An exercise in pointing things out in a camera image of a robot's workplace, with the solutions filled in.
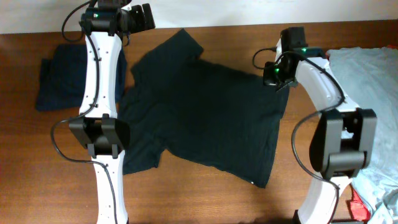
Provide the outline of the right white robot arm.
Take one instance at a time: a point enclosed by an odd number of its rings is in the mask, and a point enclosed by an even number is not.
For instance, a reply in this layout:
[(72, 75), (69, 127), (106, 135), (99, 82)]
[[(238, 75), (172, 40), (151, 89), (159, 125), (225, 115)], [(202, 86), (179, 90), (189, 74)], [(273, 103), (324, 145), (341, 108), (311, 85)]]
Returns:
[[(370, 163), (377, 116), (346, 94), (320, 49), (284, 51), (277, 46), (271, 51), (276, 56), (263, 68), (264, 84), (281, 90), (299, 83), (316, 109), (295, 125), (290, 138), (298, 165), (312, 177), (307, 196), (292, 221), (334, 223), (341, 194)], [(299, 127), (314, 117), (319, 121), (309, 147), (311, 167), (307, 168), (299, 159), (296, 135)]]

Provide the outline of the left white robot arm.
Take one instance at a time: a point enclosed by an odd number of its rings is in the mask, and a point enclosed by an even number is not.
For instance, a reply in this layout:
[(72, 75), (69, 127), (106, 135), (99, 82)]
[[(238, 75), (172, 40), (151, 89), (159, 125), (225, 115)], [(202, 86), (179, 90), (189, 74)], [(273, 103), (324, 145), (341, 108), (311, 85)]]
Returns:
[(87, 66), (83, 100), (77, 118), (68, 122), (72, 134), (88, 151), (96, 175), (98, 223), (128, 223), (124, 203), (123, 160), (130, 129), (118, 119), (116, 77), (123, 38), (155, 28), (148, 3), (98, 1), (82, 14)]

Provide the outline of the dark green t-shirt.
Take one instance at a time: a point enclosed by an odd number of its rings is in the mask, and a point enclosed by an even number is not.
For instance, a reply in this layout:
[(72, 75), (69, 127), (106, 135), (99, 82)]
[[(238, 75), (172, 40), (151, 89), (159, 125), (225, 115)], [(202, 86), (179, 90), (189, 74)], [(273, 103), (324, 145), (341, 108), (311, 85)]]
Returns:
[(202, 53), (202, 46), (180, 30), (132, 67), (135, 85), (118, 113), (131, 130), (123, 172), (155, 168), (161, 154), (170, 151), (264, 188), (289, 90), (202, 60)]

